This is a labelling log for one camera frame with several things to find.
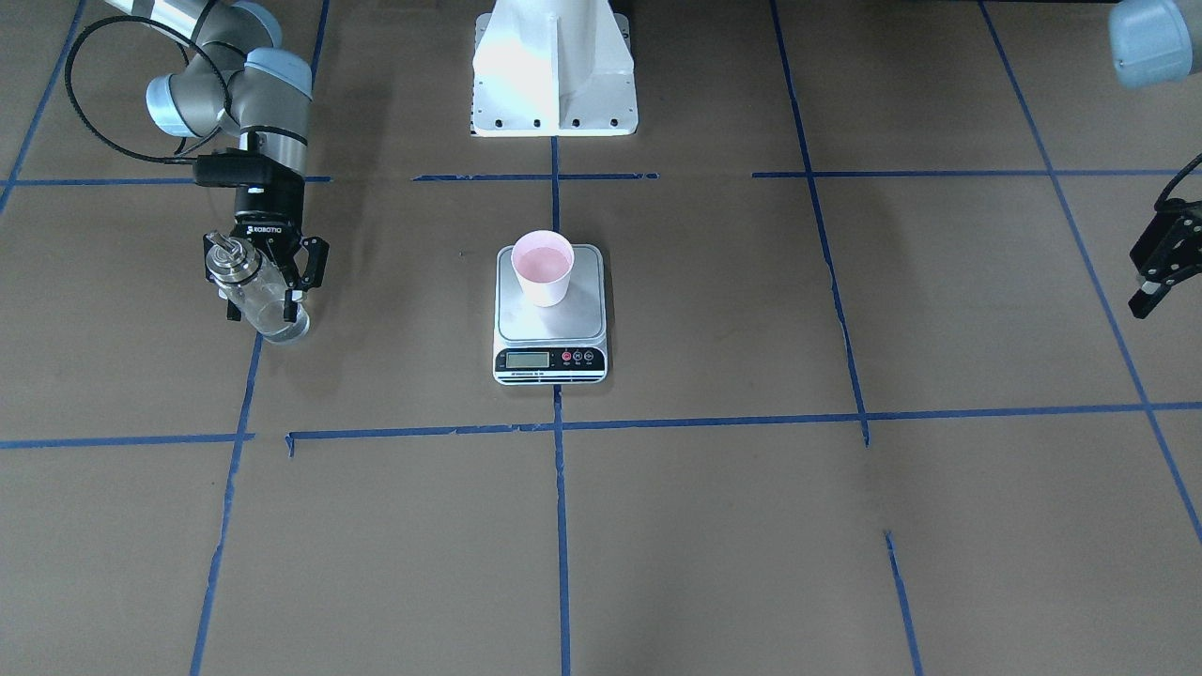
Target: kitchen scale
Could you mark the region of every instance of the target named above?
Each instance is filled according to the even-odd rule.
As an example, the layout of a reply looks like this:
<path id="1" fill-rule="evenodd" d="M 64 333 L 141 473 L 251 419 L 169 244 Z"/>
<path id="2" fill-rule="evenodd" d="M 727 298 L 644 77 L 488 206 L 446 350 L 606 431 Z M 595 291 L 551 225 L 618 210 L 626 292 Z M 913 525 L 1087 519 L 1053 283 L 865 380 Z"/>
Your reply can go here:
<path id="1" fill-rule="evenodd" d="M 609 373 L 605 320 L 605 263 L 591 244 L 575 244 L 564 300 L 531 303 L 513 272 L 513 247 L 496 254 L 493 378 L 501 385 L 600 383 Z"/>

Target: pink liquid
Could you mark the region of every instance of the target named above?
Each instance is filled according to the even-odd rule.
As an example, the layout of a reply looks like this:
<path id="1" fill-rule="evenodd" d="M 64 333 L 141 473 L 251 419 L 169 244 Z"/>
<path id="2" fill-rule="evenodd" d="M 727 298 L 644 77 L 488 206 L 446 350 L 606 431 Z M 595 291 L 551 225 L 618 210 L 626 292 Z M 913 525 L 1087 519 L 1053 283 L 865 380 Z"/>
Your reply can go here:
<path id="1" fill-rule="evenodd" d="M 514 267 L 518 274 L 530 281 L 547 284 L 564 277 L 567 272 L 567 256 L 561 251 L 549 247 L 538 247 L 537 249 L 526 251 L 524 256 L 518 259 Z"/>

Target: black cable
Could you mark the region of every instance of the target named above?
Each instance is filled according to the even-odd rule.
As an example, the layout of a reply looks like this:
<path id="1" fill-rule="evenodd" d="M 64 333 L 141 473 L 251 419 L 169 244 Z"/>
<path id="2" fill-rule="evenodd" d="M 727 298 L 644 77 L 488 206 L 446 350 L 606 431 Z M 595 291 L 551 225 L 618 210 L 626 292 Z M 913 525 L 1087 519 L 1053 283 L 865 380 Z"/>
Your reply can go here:
<path id="1" fill-rule="evenodd" d="M 1177 176 L 1174 176 L 1172 180 L 1168 182 L 1168 185 L 1165 186 L 1165 190 L 1160 192 L 1160 197 L 1156 197 L 1156 204 L 1153 207 L 1156 209 L 1158 213 L 1182 213 L 1189 209 L 1196 209 L 1198 207 L 1202 207 L 1202 201 L 1186 202 L 1185 200 L 1182 198 L 1170 200 L 1168 197 L 1170 195 L 1173 194 L 1173 190 L 1177 188 L 1178 184 L 1182 183 L 1182 180 L 1185 179 L 1186 176 L 1194 173 L 1194 170 L 1198 168 L 1198 165 L 1202 165 L 1202 155 L 1198 155 L 1192 160 L 1190 160 L 1190 164 L 1185 165 L 1182 168 L 1182 171 L 1177 172 Z"/>
<path id="2" fill-rule="evenodd" d="M 75 108 L 76 114 L 79 115 L 79 120 L 83 121 L 84 126 L 88 128 L 88 131 L 90 131 L 96 138 L 100 138 L 100 141 L 103 142 L 106 146 L 108 146 L 109 148 L 117 150 L 123 155 L 127 155 L 130 158 L 133 158 L 136 160 L 142 160 L 144 162 L 156 162 L 162 165 L 190 165 L 196 162 L 196 158 L 186 158 L 184 155 L 188 155 L 189 153 L 196 150 L 201 146 L 204 146 L 206 143 L 212 141 L 221 131 L 220 125 L 215 126 L 213 131 L 210 131 L 207 136 L 204 136 L 204 138 L 201 138 L 198 142 L 194 143 L 191 147 L 186 149 L 184 148 L 184 143 L 186 143 L 186 140 L 182 140 L 179 142 L 179 147 L 175 149 L 174 155 L 155 156 L 155 155 L 143 155 L 142 153 L 136 153 L 133 150 L 130 150 L 129 148 L 125 148 L 115 143 L 114 141 L 109 140 L 107 136 L 101 134 L 100 130 L 91 124 L 91 120 L 88 119 L 88 115 L 84 114 L 83 108 L 79 106 L 79 101 L 76 99 L 75 87 L 72 85 L 76 57 L 79 54 L 79 48 L 83 47 L 83 43 L 94 32 L 115 23 L 139 23 L 156 28 L 166 32 L 167 35 L 177 40 L 175 46 L 179 47 L 179 52 L 180 54 L 184 55 L 185 63 L 188 61 L 188 53 L 184 52 L 184 48 L 183 46 L 180 46 L 180 43 L 191 47 L 197 54 L 201 55 L 202 59 L 204 59 L 204 63 L 208 64 L 209 69 L 213 70 L 213 73 L 218 76 L 218 82 L 221 84 L 221 95 L 224 99 L 221 109 L 228 112 L 231 106 L 233 105 L 233 99 L 230 95 L 230 84 L 226 82 L 225 77 L 221 76 L 221 70 L 218 69 L 218 65 L 216 63 L 213 61 L 213 58 L 209 57 L 204 52 L 204 49 L 201 48 L 201 46 L 197 45 L 192 38 L 183 35 L 178 30 L 171 28 L 167 24 L 163 24 L 162 22 L 148 19 L 145 17 L 119 16 L 119 17 L 108 17 L 107 19 L 100 19 L 99 22 L 89 25 L 83 30 L 83 32 L 79 34 L 79 37 L 77 37 L 75 41 L 75 45 L 71 46 L 71 52 L 67 54 L 67 60 L 63 69 L 63 81 L 67 88 L 67 97 L 71 100 L 71 107 Z"/>

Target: paper cup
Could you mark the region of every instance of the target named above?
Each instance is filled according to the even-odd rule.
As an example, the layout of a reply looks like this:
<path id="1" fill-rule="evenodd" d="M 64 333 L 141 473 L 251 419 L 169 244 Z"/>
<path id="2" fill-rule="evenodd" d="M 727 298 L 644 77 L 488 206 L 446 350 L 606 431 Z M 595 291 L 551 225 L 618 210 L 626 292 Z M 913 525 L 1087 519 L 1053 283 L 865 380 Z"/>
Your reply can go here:
<path id="1" fill-rule="evenodd" d="M 540 308 L 549 308 L 567 295 L 576 251 L 558 232 L 535 230 L 513 244 L 513 272 L 522 292 Z"/>

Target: white metal stand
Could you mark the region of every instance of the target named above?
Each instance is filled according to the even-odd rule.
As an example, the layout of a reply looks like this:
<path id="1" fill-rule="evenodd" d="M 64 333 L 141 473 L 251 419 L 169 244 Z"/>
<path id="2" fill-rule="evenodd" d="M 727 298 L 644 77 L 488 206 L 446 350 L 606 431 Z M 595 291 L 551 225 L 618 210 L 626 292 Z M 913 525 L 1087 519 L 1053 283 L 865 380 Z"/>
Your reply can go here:
<path id="1" fill-rule="evenodd" d="M 630 22 L 607 0 L 496 0 L 476 20 L 478 136 L 625 136 L 638 126 Z"/>

